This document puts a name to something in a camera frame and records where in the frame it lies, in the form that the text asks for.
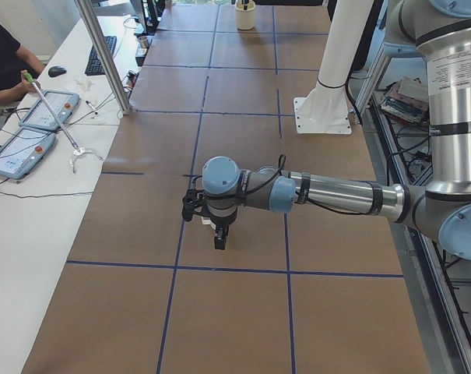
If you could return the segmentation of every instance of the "black t-shirt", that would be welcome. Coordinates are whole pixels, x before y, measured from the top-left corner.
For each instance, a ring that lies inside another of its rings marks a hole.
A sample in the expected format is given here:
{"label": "black t-shirt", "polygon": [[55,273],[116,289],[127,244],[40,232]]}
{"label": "black t-shirt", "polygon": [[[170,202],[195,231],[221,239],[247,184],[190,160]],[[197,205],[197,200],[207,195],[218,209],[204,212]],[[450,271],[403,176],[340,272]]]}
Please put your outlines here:
{"label": "black t-shirt", "polygon": [[14,87],[20,82],[21,70],[27,69],[34,77],[36,72],[17,57],[20,43],[0,25],[0,90]]}

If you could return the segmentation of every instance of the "reacher grabber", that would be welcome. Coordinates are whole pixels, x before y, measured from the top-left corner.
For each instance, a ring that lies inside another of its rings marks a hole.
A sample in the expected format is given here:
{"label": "reacher grabber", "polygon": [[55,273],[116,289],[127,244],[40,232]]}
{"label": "reacher grabber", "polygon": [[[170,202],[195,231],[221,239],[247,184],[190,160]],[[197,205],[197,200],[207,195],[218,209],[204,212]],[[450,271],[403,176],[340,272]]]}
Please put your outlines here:
{"label": "reacher grabber", "polygon": [[34,87],[41,101],[43,101],[43,103],[46,105],[51,115],[54,116],[55,121],[58,123],[58,125],[64,132],[65,136],[67,136],[67,139],[69,139],[69,142],[71,143],[72,147],[74,148],[71,159],[69,160],[69,165],[71,166],[72,172],[76,173],[76,160],[78,159],[78,157],[82,157],[83,155],[87,153],[94,154],[100,161],[103,161],[104,159],[102,158],[102,156],[100,156],[94,149],[84,148],[78,145],[78,143],[74,140],[74,138],[71,136],[71,134],[67,130],[67,127],[65,127],[65,125],[62,123],[60,118],[57,116],[57,114],[55,114],[54,109],[51,107],[50,103],[48,103],[47,99],[41,92],[40,87],[38,87],[36,82],[34,82],[33,77],[28,72],[26,72],[24,76],[26,77],[27,81]]}

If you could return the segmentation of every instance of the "white table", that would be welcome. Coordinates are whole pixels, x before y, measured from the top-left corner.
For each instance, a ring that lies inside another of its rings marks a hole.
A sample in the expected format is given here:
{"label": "white table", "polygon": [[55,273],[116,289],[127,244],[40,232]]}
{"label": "white table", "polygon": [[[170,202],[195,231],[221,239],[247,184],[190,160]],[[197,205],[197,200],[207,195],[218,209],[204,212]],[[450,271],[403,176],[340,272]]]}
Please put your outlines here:
{"label": "white table", "polygon": [[[130,69],[137,71],[137,42],[133,30],[123,27],[123,20],[123,17],[99,17],[104,35],[118,37],[114,61],[120,77],[125,77]],[[80,20],[39,78],[45,90],[80,94],[79,106],[69,121],[90,111],[85,100],[99,104],[111,93],[105,76],[84,75],[91,45]],[[64,66],[67,73],[48,77],[48,68],[53,65]],[[87,83],[91,83],[90,88],[84,90]],[[29,107],[36,99],[37,96],[28,94],[19,108]],[[69,131],[80,146],[94,148],[106,157],[121,112],[116,100],[98,112],[98,116],[84,118]],[[4,129],[10,132],[18,129],[15,115]],[[9,137],[0,132],[0,144]],[[0,191],[21,196],[92,192],[102,161],[92,155],[78,159],[77,172],[73,174],[69,167],[72,151],[71,144],[60,132],[54,148],[25,180],[19,184],[3,183]],[[41,199],[0,195],[0,374],[21,372],[89,201],[90,195]]]}

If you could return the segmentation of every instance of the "green handle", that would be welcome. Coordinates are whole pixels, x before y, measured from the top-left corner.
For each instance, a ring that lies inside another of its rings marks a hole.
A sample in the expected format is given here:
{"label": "green handle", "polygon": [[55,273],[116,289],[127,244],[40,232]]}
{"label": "green handle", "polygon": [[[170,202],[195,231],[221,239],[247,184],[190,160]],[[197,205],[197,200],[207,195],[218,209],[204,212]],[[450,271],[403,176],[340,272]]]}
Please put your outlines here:
{"label": "green handle", "polygon": [[33,83],[34,82],[34,79],[33,79],[33,76],[31,74],[29,74],[28,72],[25,72],[24,73],[24,76],[26,77],[27,81],[29,83]]}

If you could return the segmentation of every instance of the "person's hand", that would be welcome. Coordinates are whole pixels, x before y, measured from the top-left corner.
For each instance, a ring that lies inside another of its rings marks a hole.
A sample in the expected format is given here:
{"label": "person's hand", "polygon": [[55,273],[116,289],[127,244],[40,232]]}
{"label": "person's hand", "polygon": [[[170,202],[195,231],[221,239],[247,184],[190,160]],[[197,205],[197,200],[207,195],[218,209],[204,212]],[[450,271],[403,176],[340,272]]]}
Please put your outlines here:
{"label": "person's hand", "polygon": [[[26,89],[26,92],[36,92],[33,85],[27,81],[26,76],[25,76],[26,73],[27,73],[27,70],[23,70],[22,72],[20,72],[20,82],[23,84],[23,87]],[[36,83],[38,87],[41,88],[41,85],[37,80],[34,80],[34,82]]]}

